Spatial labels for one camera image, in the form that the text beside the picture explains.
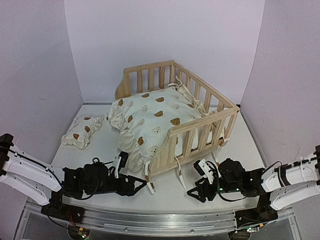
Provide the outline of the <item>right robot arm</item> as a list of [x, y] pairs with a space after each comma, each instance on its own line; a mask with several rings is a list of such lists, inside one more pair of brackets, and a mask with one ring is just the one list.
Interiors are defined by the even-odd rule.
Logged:
[[279, 211], [293, 203], [320, 193], [320, 147], [291, 164], [272, 164], [267, 168], [246, 171], [239, 161], [227, 158], [219, 165], [202, 159], [193, 164], [202, 177], [187, 195], [204, 203], [224, 194], [240, 192], [245, 198], [258, 197], [262, 202], [252, 209], [252, 218], [262, 222], [272, 210]]

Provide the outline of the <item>bear print cushion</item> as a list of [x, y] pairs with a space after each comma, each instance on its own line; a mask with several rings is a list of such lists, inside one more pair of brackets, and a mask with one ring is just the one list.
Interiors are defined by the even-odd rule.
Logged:
[[186, 133], [176, 137], [174, 157], [156, 159], [154, 156], [167, 143], [169, 129], [210, 114], [180, 79], [164, 89], [137, 93], [116, 100], [108, 113], [108, 122], [119, 130], [117, 147], [129, 154], [127, 168], [132, 172], [144, 171], [147, 186], [152, 194], [156, 190], [150, 175], [156, 167], [168, 168], [173, 162], [181, 165]]

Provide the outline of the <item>wooden pet bed frame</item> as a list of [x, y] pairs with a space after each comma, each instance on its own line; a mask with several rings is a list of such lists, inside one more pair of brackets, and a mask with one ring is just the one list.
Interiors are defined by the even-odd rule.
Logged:
[[[228, 142], [240, 110], [239, 107], [209, 83], [174, 60], [125, 68], [123, 79], [115, 91], [115, 101], [140, 93], [164, 89], [168, 84], [176, 83], [177, 79], [210, 112], [205, 117], [170, 128], [167, 132], [167, 143], [154, 155], [155, 159], [167, 158], [171, 161], [175, 156], [177, 135], [185, 133], [183, 155], [178, 157], [181, 165], [184, 165]], [[171, 162], [167, 169], [155, 167], [155, 171], [150, 176], [165, 173], [178, 166], [177, 163]]]

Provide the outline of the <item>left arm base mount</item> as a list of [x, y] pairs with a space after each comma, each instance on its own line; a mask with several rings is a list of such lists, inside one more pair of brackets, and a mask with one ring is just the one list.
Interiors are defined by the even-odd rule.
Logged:
[[56, 201], [42, 206], [41, 213], [51, 218], [80, 224], [83, 221], [85, 209], [83, 207]]

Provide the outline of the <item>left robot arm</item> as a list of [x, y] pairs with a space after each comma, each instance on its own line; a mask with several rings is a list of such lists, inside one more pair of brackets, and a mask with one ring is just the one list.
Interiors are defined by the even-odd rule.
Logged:
[[95, 195], [115, 193], [131, 197], [144, 188], [146, 180], [122, 174], [128, 153], [121, 152], [114, 161], [102, 162], [95, 157], [83, 167], [71, 169], [47, 164], [20, 150], [14, 137], [0, 137], [0, 181], [32, 198], [57, 219], [67, 214], [67, 207], [54, 194], [79, 201]]

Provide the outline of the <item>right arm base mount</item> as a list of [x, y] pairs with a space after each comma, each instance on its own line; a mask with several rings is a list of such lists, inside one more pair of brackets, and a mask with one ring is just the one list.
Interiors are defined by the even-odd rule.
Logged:
[[276, 210], [258, 212], [256, 208], [251, 208], [236, 211], [234, 218], [236, 228], [244, 229], [277, 220], [278, 212]]

